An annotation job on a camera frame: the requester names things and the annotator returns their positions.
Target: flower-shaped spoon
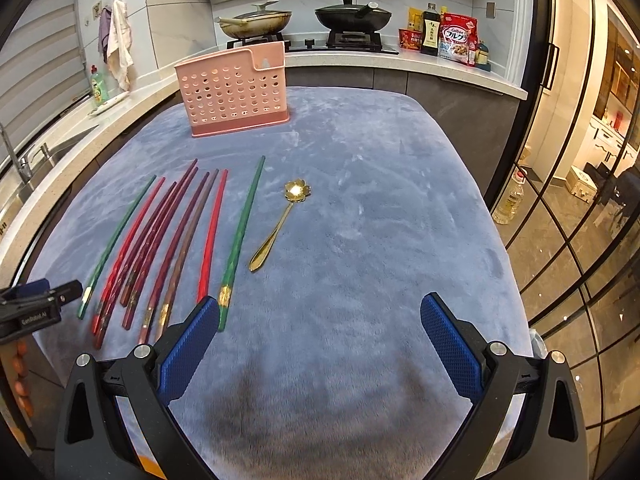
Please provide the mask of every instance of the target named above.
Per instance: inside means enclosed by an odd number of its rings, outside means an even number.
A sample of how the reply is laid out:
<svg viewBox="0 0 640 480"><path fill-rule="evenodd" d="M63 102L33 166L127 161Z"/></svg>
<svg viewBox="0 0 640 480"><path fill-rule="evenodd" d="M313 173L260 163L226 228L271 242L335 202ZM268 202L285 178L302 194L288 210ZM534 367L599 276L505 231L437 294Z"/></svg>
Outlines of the flower-shaped spoon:
<svg viewBox="0 0 640 480"><path fill-rule="evenodd" d="M278 220L278 224L276 228L271 232L269 237L264 241L264 243L260 246L260 248L254 254L254 257L251 258L249 262L249 270L251 272L255 272L260 269L264 264L264 261L269 256L269 252L273 247L273 243L276 241L276 237L278 236L278 232L280 232L280 228L283 226L284 221L287 219L287 215L293 208L293 205L297 202L304 202L305 198L311 194L311 188L305 183L304 180L297 179L292 182L287 182L284 186L284 196L287 200L289 200L289 205L284 210L284 213Z"/></svg>

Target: stainless steel sink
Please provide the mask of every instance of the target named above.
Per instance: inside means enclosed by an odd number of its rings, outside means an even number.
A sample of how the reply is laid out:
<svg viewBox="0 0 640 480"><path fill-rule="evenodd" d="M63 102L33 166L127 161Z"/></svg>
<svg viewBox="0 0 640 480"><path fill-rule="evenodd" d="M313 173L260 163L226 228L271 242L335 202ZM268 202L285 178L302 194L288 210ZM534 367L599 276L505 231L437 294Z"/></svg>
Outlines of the stainless steel sink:
<svg viewBox="0 0 640 480"><path fill-rule="evenodd" d="M4 237L6 230L18 215L24 203L27 202L28 198L33 194L33 191L44 180L49 172L78 142L84 139L95 128L96 126L93 126L80 134L60 142L60 144L57 144L50 150L44 150L44 152L47 153L47 156L45 156L45 158L31 169L31 177L28 182L21 184L20 187L12 193L9 200L5 202L4 206L2 206L2 209L0 210L0 240Z"/></svg>

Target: frying pan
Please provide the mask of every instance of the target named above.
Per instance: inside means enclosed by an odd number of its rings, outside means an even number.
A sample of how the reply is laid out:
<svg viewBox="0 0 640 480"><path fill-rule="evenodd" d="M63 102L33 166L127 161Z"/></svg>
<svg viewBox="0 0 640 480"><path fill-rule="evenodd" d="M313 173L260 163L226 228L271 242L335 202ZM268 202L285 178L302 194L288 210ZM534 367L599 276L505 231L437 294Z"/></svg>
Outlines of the frying pan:
<svg viewBox="0 0 640 480"><path fill-rule="evenodd" d="M267 10L266 7L276 4L278 0L270 0L263 4L254 4L256 10L236 16L235 18L215 18L220 29L230 38L246 40L258 36L273 35L287 26L291 19L288 10Z"/></svg>
<svg viewBox="0 0 640 480"><path fill-rule="evenodd" d="M370 34L383 28L391 19L391 12L378 4L361 6L353 0L342 0L342 5L316 9L318 21L335 32L364 32Z"/></svg>

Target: spoon handle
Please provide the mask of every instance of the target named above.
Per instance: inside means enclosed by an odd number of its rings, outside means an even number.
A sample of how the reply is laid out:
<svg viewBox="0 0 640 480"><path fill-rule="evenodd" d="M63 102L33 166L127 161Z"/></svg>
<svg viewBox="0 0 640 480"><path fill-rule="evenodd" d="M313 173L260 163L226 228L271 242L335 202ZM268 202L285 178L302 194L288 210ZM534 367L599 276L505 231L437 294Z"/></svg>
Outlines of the spoon handle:
<svg viewBox="0 0 640 480"><path fill-rule="evenodd" d="M256 270L260 269L260 267L262 267L262 265L264 264L264 261L267 259L267 256L269 256L269 252L273 247L273 243L276 241L276 237L278 236L278 233L280 232L281 227L284 225L284 221L287 219L287 215L292 208L293 202L290 202L289 205L287 205L287 208L284 210L284 213L282 213L280 220L278 220L276 228L271 232L269 237L256 251L254 257L251 258L251 261L249 262L249 270L251 272L255 272Z"/></svg>

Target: green chopstick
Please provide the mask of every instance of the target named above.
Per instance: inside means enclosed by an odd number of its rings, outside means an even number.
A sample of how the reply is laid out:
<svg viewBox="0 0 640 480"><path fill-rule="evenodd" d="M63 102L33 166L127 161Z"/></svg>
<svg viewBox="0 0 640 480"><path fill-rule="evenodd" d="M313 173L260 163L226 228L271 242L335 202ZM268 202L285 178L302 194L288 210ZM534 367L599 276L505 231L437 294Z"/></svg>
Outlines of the green chopstick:
<svg viewBox="0 0 640 480"><path fill-rule="evenodd" d="M109 257L109 254L111 254L111 250L113 249L113 246L116 244L116 241L118 240L118 237L123 231L125 225L127 225L129 218L131 218L131 215L133 215L133 212L138 207L138 204L142 200L142 197L146 195L147 190L149 189L149 187L151 186L151 184L155 179L156 179L155 175L153 175L149 179L149 181L146 183L146 186L143 187L142 191L140 191L140 194L131 203L131 205L129 206L129 209L127 209L127 212L123 216L122 220L120 220L118 227L116 227L116 231L113 233L113 235L111 235L111 238L107 243L107 247L102 253L102 256L100 257L100 261L98 261L98 264L95 266L94 273L91 275L91 278L89 279L89 285L87 285L87 287L84 290L84 294L82 295L82 303L80 303L80 307L78 307L79 319L82 319L84 317L84 313L86 312L87 305L89 305L89 300L91 299L91 295L94 292L95 283L98 281L98 278L100 278L100 274L102 273L104 264L107 262L107 259Z"/></svg>
<svg viewBox="0 0 640 480"><path fill-rule="evenodd" d="M236 229L236 235L234 236L234 243L231 247L231 254L229 254L229 259L226 261L225 274L222 277L222 283L220 283L220 291L218 293L220 323L218 325L218 332L224 332L226 326L226 316L228 316L229 313L229 302L231 300L231 291L234 286L234 278L236 277L236 269L238 268L238 260L240 259L242 239L244 238L244 232L246 231L246 224L249 221L251 206L254 204L255 190L258 187L258 181L260 180L260 174L262 173L262 167L264 166L264 159L264 155L260 157L260 162L258 162L258 167L255 170L254 181L251 183L249 194L244 202L240 221L238 222L238 228Z"/></svg>

